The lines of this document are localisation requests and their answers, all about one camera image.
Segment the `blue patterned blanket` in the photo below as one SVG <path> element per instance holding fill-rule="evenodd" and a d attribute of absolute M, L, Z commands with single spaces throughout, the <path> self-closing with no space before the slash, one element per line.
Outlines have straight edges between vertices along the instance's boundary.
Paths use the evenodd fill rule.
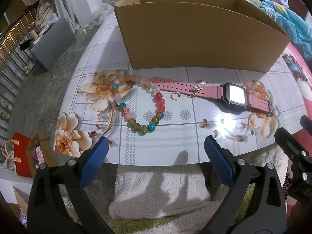
<path fill-rule="evenodd" d="M 311 26 L 292 10 L 273 1 L 263 1 L 260 10 L 274 20 L 290 37 L 307 64 L 311 63 Z"/>

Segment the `brown paper gift bag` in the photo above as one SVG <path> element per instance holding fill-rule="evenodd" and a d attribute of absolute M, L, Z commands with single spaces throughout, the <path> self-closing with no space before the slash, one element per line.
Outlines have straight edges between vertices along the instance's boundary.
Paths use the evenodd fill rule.
<path fill-rule="evenodd" d="M 32 177 L 35 177 L 40 164 L 45 163 L 49 167 L 57 166 L 50 138 L 44 133 L 37 133 L 30 140 L 26 147 L 26 154 Z"/>

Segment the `grey cabinet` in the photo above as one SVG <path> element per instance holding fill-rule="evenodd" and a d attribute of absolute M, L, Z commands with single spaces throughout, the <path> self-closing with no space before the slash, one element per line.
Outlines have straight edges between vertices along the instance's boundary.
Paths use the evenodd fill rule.
<path fill-rule="evenodd" d="M 30 51 L 35 61 L 49 71 L 76 40 L 68 22 L 60 19 L 43 34 Z"/>

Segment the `pink strap digital watch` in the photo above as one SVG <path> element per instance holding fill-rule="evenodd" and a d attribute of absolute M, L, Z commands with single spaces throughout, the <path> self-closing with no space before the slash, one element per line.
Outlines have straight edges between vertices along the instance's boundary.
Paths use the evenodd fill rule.
<path fill-rule="evenodd" d="M 274 115 L 274 107 L 271 101 L 260 99 L 245 88 L 233 83 L 225 83 L 220 86 L 205 86 L 196 83 L 175 81 L 166 78 L 153 77 L 151 82 L 160 90 L 179 92 L 188 97 L 220 100 L 226 107 L 237 111 L 251 111 L 263 113 L 267 116 Z"/>

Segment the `small silver rectangular charm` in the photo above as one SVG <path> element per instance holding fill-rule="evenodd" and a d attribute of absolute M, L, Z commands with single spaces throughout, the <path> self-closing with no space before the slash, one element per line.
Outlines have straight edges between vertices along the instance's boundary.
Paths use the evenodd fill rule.
<path fill-rule="evenodd" d="M 205 81 L 205 80 L 196 80 L 196 84 L 198 84 L 198 85 L 207 85 L 208 82 Z"/>

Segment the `white fluffy rug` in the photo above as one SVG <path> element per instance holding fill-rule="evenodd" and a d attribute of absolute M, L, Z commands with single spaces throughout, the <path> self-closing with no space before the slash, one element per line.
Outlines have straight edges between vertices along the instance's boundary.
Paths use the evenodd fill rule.
<path fill-rule="evenodd" d="M 208 201 L 199 165 L 120 165 L 109 214 L 112 218 L 157 219 L 199 210 Z"/>

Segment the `dark red door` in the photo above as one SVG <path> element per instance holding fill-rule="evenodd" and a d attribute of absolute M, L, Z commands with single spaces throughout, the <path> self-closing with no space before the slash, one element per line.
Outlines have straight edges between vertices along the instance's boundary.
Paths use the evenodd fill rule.
<path fill-rule="evenodd" d="M 289 8 L 301 18 L 306 19 L 308 9 L 303 0 L 289 0 Z"/>

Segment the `brown cardboard box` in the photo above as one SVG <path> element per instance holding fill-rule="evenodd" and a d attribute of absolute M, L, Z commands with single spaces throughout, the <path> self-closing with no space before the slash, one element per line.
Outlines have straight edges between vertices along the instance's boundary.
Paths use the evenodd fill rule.
<path fill-rule="evenodd" d="M 121 0 L 115 7 L 133 68 L 268 72 L 289 35 L 246 0 Z"/>

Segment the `white plastic bag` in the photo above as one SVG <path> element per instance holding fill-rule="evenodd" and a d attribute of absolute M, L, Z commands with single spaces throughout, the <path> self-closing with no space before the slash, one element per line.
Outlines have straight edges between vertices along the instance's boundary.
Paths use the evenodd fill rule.
<path fill-rule="evenodd" d="M 93 15 L 90 17 L 90 24 L 101 26 L 107 17 L 113 13 L 114 8 L 110 4 L 102 3 L 100 7 L 94 10 Z"/>

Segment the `gold hoop earring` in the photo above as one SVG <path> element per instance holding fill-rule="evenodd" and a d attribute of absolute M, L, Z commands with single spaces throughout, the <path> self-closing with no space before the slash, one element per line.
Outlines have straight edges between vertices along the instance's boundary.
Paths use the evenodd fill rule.
<path fill-rule="evenodd" d="M 170 98 L 173 101 L 178 101 L 181 98 L 181 93 L 175 91 L 171 94 Z"/>

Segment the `red paper gift bag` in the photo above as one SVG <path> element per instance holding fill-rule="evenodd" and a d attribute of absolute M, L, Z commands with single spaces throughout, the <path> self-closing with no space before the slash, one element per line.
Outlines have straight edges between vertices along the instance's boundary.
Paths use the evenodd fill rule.
<path fill-rule="evenodd" d="M 32 177 L 26 152 L 26 147 L 30 141 L 29 137 L 15 132 L 13 138 L 3 142 L 1 146 L 1 153 L 7 160 L 13 162 L 13 167 L 18 176 Z"/>

